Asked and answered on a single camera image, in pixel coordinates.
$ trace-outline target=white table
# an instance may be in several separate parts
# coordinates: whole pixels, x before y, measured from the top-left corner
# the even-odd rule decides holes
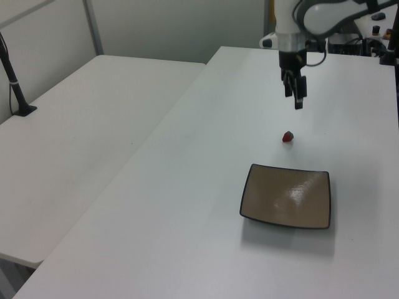
[[[383,36],[387,29],[391,29],[393,27],[393,21],[395,20],[397,9],[398,6],[396,5],[382,9],[381,12],[384,12],[386,17],[384,20],[373,21],[371,16],[374,14],[371,14],[355,20],[355,23],[363,37],[370,37],[373,32],[373,26],[376,25],[380,26],[380,35]],[[389,40],[382,40],[382,42],[386,47],[388,47]]]
[[[36,268],[203,69],[99,56],[0,126],[0,258]]]
[[[295,111],[276,51],[221,48],[15,298],[396,298],[394,69],[329,55],[303,73]],[[251,163],[329,171],[331,228],[242,218]]]

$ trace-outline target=black stand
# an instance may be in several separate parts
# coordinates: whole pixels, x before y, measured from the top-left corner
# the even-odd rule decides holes
[[[12,90],[14,91],[14,94],[19,104],[19,109],[14,114],[19,116],[27,116],[31,114],[34,110],[37,109],[37,107],[29,106],[28,103],[25,101],[24,94],[22,93],[21,87],[19,86],[17,77],[14,73],[14,69],[12,68],[9,59],[6,43],[2,38],[1,34],[0,34],[0,59],[7,73],[8,80],[10,81]]]

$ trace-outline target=red strawberry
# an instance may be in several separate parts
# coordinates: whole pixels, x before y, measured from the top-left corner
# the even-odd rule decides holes
[[[287,131],[282,137],[282,142],[290,142],[293,139],[294,139],[294,134],[292,134],[290,131]]]

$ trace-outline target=cable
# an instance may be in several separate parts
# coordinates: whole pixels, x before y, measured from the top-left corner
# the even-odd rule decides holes
[[[356,43],[354,43],[354,45],[356,45],[356,44],[357,44],[358,42],[360,42],[360,41],[362,41],[362,39],[359,38],[359,37],[356,37],[355,39],[352,39],[352,40],[348,41],[348,42],[345,43],[344,45],[349,45],[351,42],[356,42]]]
[[[8,55],[7,44],[6,44],[6,41],[4,40],[4,37],[2,36],[1,32],[0,32],[0,39],[1,39],[1,42],[2,42],[2,44],[4,45],[4,48],[5,48],[6,53],[7,53],[7,55]]]
[[[11,116],[14,115],[14,112],[12,112],[12,107],[11,107],[11,84],[9,84],[9,105],[10,105],[10,112],[11,112]]]
[[[291,16],[292,16],[292,19],[294,20],[295,24],[297,24],[297,26],[299,27],[299,29],[301,29],[302,31],[305,31],[305,33],[306,33],[308,36],[310,36],[311,38],[313,38],[314,40],[316,40],[316,42],[319,44],[320,47],[323,47],[323,44],[321,43],[320,39],[319,39],[317,36],[315,36],[313,33],[309,32],[304,26],[301,26],[301,25],[298,23],[297,19],[295,18],[295,12],[297,11],[298,7],[300,6],[300,4],[301,4],[302,2],[303,2],[303,0],[300,0],[300,1],[295,5],[294,10],[292,11],[292,15],[291,15]],[[323,53],[324,53],[324,56],[323,56],[323,59],[322,59],[320,62],[317,62],[316,64],[306,64],[306,66],[307,66],[307,67],[317,67],[317,66],[319,66],[320,64],[322,64],[322,63],[325,61],[325,59],[327,58],[327,50],[326,50],[325,47],[324,47]]]

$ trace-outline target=brown plate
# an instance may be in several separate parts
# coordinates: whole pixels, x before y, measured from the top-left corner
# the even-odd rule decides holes
[[[270,224],[328,229],[331,216],[329,173],[252,164],[239,213]]]

